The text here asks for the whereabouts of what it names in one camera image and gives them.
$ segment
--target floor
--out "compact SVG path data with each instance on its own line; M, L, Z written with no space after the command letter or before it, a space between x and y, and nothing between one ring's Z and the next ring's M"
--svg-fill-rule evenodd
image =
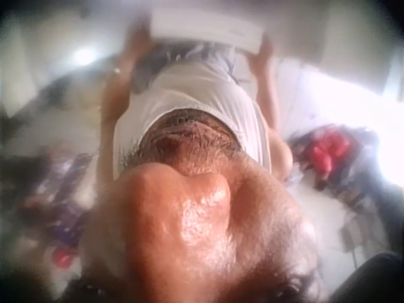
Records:
M246 90L254 95L254 84L249 75L243 75L244 67L239 67L241 83ZM75 108L51 108L39 115L30 125L22 127L4 147L4 153L9 155L34 155L41 146L65 141L72 150L77 152L96 153L98 131L94 123L88 121ZM352 252L346 251L340 230L352 218L350 211L339 201L326 193L319 193L312 188L312 176L307 175L299 183L288 188L291 195L300 203L302 209L314 222L319 236L320 255L323 263L325 284L332 293L355 270ZM384 239L380 223L373 226ZM365 243L355 249L356 266L383 251L382 247ZM59 280L65 280L68 274L56 273Z

